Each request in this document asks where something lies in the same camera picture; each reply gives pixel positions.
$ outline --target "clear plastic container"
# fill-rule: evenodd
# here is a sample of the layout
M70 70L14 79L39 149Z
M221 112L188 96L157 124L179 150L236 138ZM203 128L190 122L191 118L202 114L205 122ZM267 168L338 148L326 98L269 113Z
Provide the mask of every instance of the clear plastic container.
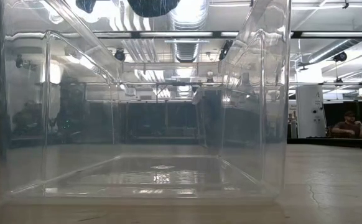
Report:
M224 60L185 65L218 69L222 82L177 86L135 82L138 67L184 65L117 61L61 0L0 1L7 195L272 200L284 178L289 17L290 1L255 2ZM135 100L136 86L172 99Z

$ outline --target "ventilation duct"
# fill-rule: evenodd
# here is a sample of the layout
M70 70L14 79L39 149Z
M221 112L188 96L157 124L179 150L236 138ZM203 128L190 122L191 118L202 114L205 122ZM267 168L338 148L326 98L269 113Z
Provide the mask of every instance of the ventilation duct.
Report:
M208 15L208 0L183 0L170 11L173 30L202 30ZM193 62L199 53L199 44L174 44L173 51L179 62Z
M356 30L362 31L362 26L359 26ZM347 40L336 40L333 43L327 45L326 47L315 52L308 58L308 62L300 63L300 66L311 65L314 63L319 63L323 60L326 60L330 57L333 57L346 49L362 42L362 39L347 39Z

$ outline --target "person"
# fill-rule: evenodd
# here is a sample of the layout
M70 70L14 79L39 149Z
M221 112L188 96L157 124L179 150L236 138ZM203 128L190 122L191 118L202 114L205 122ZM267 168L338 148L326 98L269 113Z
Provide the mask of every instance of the person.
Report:
M361 138L362 139L362 123L355 121L355 114L347 111L344 114L344 121L337 123L332 133L339 138Z

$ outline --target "concrete floor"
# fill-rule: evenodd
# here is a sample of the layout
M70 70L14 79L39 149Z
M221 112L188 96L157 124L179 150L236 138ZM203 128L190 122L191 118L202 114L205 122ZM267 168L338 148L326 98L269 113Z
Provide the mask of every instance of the concrete floor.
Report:
M250 206L3 205L0 223L362 223L362 149L289 145L285 189Z

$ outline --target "transparent plastic bin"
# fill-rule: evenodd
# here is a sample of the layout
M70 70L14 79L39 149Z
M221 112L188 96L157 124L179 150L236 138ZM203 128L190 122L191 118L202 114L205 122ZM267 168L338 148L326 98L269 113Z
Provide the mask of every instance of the transparent plastic bin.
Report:
M226 58L204 65L222 83L202 85L197 100L141 103L125 94L126 69L139 65L117 61L65 1L0 1L6 195L272 200L284 178L289 17L290 1L258 0Z

